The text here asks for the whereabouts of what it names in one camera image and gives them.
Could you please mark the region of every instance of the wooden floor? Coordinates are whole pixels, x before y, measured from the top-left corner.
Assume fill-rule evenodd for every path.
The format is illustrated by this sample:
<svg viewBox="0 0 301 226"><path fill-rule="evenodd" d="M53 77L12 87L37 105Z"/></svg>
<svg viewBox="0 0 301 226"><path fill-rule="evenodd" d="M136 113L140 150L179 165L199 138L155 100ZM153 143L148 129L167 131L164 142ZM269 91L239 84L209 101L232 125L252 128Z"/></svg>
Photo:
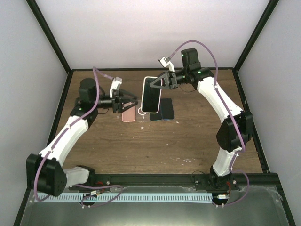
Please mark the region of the wooden floor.
<svg viewBox="0 0 301 226"><path fill-rule="evenodd" d="M121 88L141 99L143 78L158 76L161 72L106 73L121 77ZM79 82L86 77L93 78L93 73L74 72L58 131L67 122L74 100L79 96ZM98 78L100 85L108 92L111 81L101 76ZM218 82L229 97L242 107L232 71L219 71ZM183 85L182 88L192 90L191 85ZM195 170L208 173L219 150L215 136L221 123L217 114L197 91L163 90L162 97L172 98L175 120L125 123L121 114L113 114L110 109L107 114L98 115L91 128L78 140L63 168L86 165L94 168L96 173L120 174L177 174ZM234 169L247 173L262 172L252 140L246 145L246 152L238 157Z"/></svg>

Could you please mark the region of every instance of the phone case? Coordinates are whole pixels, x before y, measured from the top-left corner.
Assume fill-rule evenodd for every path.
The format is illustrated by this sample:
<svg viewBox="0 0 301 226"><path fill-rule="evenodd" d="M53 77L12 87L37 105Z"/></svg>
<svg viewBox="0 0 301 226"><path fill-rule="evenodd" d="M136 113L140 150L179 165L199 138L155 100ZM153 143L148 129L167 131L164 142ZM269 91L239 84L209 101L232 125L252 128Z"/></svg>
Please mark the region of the phone case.
<svg viewBox="0 0 301 226"><path fill-rule="evenodd" d="M124 107L131 105L132 102L123 104ZM136 106L131 107L130 109L126 110L122 113L122 121L123 122L133 122L136 119Z"/></svg>
<svg viewBox="0 0 301 226"><path fill-rule="evenodd" d="M146 77L143 79L142 98L141 98L141 109L143 109L144 86L145 86L145 80L146 80L147 78L156 79L157 77L146 76ZM159 95L159 105L158 105L158 110L157 110L157 112L146 112L146 113L149 113L149 114L157 114L157 113L159 112L159 110L160 110L161 93L162 93L162 90L160 90L160 95Z"/></svg>

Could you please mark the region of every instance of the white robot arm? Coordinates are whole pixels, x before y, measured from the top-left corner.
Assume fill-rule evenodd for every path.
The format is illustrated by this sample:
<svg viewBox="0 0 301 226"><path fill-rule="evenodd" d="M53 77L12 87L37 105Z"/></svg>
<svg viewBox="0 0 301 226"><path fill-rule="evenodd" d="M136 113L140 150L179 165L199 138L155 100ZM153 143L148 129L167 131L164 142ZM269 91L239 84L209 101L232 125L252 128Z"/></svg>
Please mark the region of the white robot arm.
<svg viewBox="0 0 301 226"><path fill-rule="evenodd" d="M169 67L169 71L162 73L150 86L159 89L174 89L177 88L179 84L190 83L195 90L207 99L216 111L222 123L216 136L220 150L215 163L210 169L210 177L212 179L212 185L218 187L220 183L223 183L223 178L226 178L227 175L231 173L234 160L242 150L242 147L240 146L240 141L233 122L229 118L229 113L215 89L218 88L221 97L234 116L244 144L251 139L253 116L249 111L244 112L237 106L218 83L214 86L213 73L208 68L201 68L197 51L194 48L182 51L183 70L175 71L173 64L169 60L170 59L166 57L159 60L163 66ZM155 85L159 80L164 81L164 85Z"/></svg>
<svg viewBox="0 0 301 226"><path fill-rule="evenodd" d="M112 108L114 113L122 113L138 104L135 95L119 89L121 83L121 78L116 77L113 79L110 94L103 94L99 98L97 108ZM80 82L79 98L63 129L38 155L31 154L27 158L26 173L28 187L33 188L37 169L46 155L48 156L42 166L37 186L37 189L41 192L59 196L66 187L84 184L94 178L94 170L92 168L77 166L73 169L63 170L63 164L77 140L89 129L98 116L98 110L95 108L89 115L71 126L73 122L88 112L95 104L95 89L95 80L93 79L87 78ZM132 104L124 107L123 104L128 102L132 102Z"/></svg>

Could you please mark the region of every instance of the white wall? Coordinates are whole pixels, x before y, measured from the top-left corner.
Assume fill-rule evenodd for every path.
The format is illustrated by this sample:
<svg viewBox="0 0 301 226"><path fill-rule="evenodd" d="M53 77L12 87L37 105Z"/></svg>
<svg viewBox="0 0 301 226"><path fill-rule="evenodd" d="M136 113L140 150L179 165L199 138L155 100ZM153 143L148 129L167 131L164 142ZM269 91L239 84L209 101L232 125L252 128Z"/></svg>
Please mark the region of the white wall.
<svg viewBox="0 0 301 226"><path fill-rule="evenodd" d="M13 225L25 161L45 147L66 80L26 1L0 2L0 224Z"/></svg>
<svg viewBox="0 0 301 226"><path fill-rule="evenodd" d="M240 79L272 172L301 225L301 4L279 1Z"/></svg>
<svg viewBox="0 0 301 226"><path fill-rule="evenodd" d="M37 0L71 68L161 67L184 41L237 62L268 0ZM214 66L199 49L203 66ZM182 66L181 57L173 62Z"/></svg>

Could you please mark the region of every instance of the black joint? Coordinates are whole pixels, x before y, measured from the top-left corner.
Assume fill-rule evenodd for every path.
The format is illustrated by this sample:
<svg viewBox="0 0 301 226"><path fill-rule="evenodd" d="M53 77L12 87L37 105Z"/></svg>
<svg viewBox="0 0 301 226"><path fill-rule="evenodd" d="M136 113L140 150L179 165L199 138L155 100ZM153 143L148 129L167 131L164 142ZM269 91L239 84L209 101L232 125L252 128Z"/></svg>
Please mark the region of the black joint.
<svg viewBox="0 0 301 226"><path fill-rule="evenodd" d="M85 113L87 113L90 109L92 108L92 106L90 104L86 105L86 104L80 104L80 105L76 105L71 113L70 116L82 116ZM97 108L95 108L89 115L87 115L86 117L84 117L84 120L87 120L89 127L92 125L92 123L95 121L96 117L98 116L98 110Z"/></svg>
<svg viewBox="0 0 301 226"><path fill-rule="evenodd" d="M33 189L38 167L42 161L40 155L31 154L26 159L27 186ZM53 196L59 196L65 189L67 177L56 159L46 159L38 179L37 190Z"/></svg>
<svg viewBox="0 0 301 226"><path fill-rule="evenodd" d="M226 176L219 177L213 169L213 166L210 167L209 171L209 183L214 189L219 189L225 186L226 182L231 178L231 173Z"/></svg>
<svg viewBox="0 0 301 226"><path fill-rule="evenodd" d="M253 115L250 111L245 111L241 114L235 115L234 119L237 123L244 144L246 144L252 137ZM227 150L229 153L241 145L230 117L222 122L222 125L216 134L216 139L219 146L222 149Z"/></svg>

